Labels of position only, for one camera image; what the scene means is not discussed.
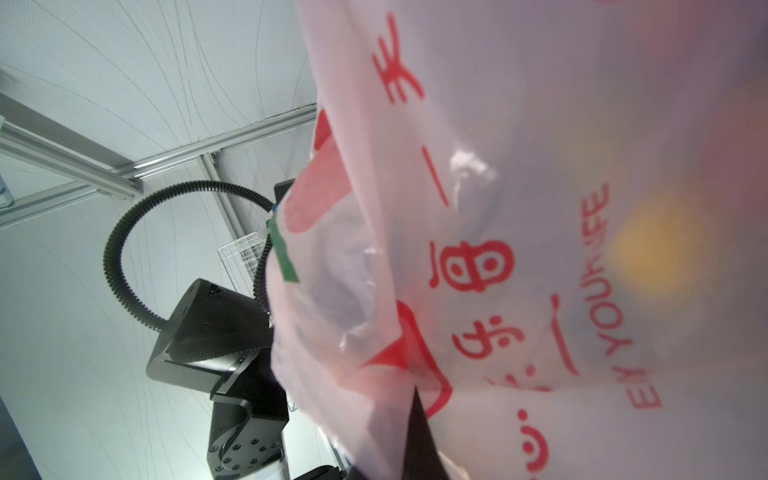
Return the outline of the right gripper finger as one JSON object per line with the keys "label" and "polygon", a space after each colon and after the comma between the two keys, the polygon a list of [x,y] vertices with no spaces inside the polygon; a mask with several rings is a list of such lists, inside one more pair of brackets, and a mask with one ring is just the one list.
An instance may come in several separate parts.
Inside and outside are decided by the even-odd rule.
{"label": "right gripper finger", "polygon": [[417,390],[408,421],[408,431],[403,463],[404,480],[448,480],[446,470],[438,455],[426,412]]}

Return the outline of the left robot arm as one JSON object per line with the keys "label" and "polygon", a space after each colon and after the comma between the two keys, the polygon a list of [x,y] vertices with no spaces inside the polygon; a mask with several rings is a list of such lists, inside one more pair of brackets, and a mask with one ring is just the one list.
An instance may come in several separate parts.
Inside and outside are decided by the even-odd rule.
{"label": "left robot arm", "polygon": [[274,208],[253,190],[216,180],[192,180],[158,190],[131,207],[112,230],[103,253],[105,278],[124,309],[158,334],[146,367],[149,378],[206,393],[212,401],[206,454],[211,476],[285,479],[288,455],[283,430],[289,406],[271,368],[274,332],[266,297],[266,260],[259,260],[253,296],[197,279],[167,319],[137,296],[122,266],[124,247],[143,217],[166,201],[198,192],[240,197],[266,212]]}

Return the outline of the pink printed plastic bag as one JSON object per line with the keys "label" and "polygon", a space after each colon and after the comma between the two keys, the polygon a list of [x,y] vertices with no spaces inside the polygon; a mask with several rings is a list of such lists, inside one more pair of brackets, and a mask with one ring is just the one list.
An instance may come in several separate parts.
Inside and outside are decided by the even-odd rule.
{"label": "pink printed plastic bag", "polygon": [[767,5],[301,1],[280,382],[367,479],[767,475]]}

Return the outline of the aluminium cross rail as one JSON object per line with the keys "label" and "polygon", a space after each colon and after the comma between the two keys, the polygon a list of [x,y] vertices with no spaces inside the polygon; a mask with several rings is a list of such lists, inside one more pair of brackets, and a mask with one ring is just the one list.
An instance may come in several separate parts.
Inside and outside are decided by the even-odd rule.
{"label": "aluminium cross rail", "polygon": [[101,192],[132,198],[143,193],[135,180],[97,166],[71,151],[7,120],[1,126],[1,152],[15,160],[87,184]]}

